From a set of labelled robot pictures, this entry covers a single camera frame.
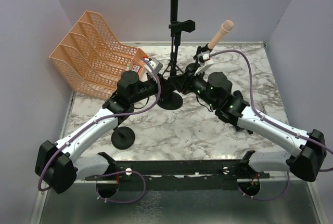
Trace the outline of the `round-base mic stand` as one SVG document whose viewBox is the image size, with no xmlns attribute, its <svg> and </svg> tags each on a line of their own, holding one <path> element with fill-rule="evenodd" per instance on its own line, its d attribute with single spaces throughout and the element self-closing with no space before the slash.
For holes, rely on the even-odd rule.
<svg viewBox="0 0 333 224">
<path fill-rule="evenodd" d="M 161 75 L 162 93 L 159 99 L 158 106 L 165 110 L 177 110 L 183 105 L 183 98 L 177 94 L 175 90 L 180 90 L 180 81 L 182 75 L 177 75 L 177 71 L 182 70 L 177 66 L 178 48 L 181 43 L 181 33 L 190 33 L 195 30 L 195 22 L 192 20 L 173 21 L 169 24 L 171 31 L 171 52 L 170 61 Z"/>
<path fill-rule="evenodd" d="M 195 56 L 193 57 L 195 62 L 189 64 L 185 70 L 186 71 L 195 70 L 195 75 L 205 73 L 208 70 L 208 68 L 210 68 L 214 64 L 214 61 L 210 57 L 211 51 L 212 49 L 209 48 L 208 44 L 206 44 L 203 47 L 199 46 L 197 48 Z"/>
<path fill-rule="evenodd" d="M 135 141 L 135 133 L 129 127 L 122 126 L 113 130 L 111 135 L 111 143 L 119 150 L 130 148 Z"/>
</svg>

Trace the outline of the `black tripod mic stand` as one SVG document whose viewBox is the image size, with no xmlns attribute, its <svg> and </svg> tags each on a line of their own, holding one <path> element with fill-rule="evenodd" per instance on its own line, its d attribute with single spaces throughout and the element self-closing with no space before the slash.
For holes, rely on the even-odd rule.
<svg viewBox="0 0 333 224">
<path fill-rule="evenodd" d="M 178 48 L 181 44 L 181 32 L 171 33 L 171 52 L 170 52 L 170 62 L 165 69 L 165 72 L 169 72 L 170 76 L 175 76 L 177 71 L 181 71 L 181 69 L 177 66 L 177 56 L 178 56 Z"/>
</svg>

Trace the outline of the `beige microphone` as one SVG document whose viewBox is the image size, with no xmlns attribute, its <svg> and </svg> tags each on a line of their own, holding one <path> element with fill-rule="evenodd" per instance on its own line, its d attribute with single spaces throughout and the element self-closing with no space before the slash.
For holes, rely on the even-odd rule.
<svg viewBox="0 0 333 224">
<path fill-rule="evenodd" d="M 215 34 L 215 36 L 210 40 L 208 44 L 205 45 L 205 47 L 202 49 L 200 54 L 202 52 L 211 52 L 214 47 L 227 35 L 234 27 L 234 23 L 231 20 L 226 20 L 225 22 L 222 23 L 221 27 Z"/>
</svg>

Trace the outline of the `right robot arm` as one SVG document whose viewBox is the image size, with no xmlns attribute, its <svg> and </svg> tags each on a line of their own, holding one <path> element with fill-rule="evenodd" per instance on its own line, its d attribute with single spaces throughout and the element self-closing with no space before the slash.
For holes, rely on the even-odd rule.
<svg viewBox="0 0 333 224">
<path fill-rule="evenodd" d="M 286 125 L 254 110 L 243 98 L 232 92 L 232 83 L 222 72 L 213 72 L 207 80 L 187 72 L 171 76 L 168 81 L 183 94 L 194 93 L 215 110 L 223 122 L 252 131 L 280 146 L 278 152 L 254 152 L 246 159 L 255 172 L 291 172 L 314 182 L 326 157 L 322 148 L 324 135 L 318 130 L 307 132 Z"/>
</svg>

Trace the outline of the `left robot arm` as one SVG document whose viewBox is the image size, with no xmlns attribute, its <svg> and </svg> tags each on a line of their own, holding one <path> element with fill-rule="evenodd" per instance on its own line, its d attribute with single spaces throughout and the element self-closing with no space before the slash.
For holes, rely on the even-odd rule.
<svg viewBox="0 0 333 224">
<path fill-rule="evenodd" d="M 112 159 L 101 154 L 82 159 L 81 154 L 102 135 L 134 115 L 135 103 L 150 96 L 159 99 L 174 90 L 174 86 L 161 74 L 153 73 L 143 82 L 136 72 L 124 72 L 116 91 L 89 121 L 55 143 L 45 141 L 41 144 L 35 166 L 35 173 L 40 177 L 38 189 L 44 191 L 42 182 L 46 182 L 55 192 L 63 193 L 76 180 L 103 175 Z"/>
</svg>

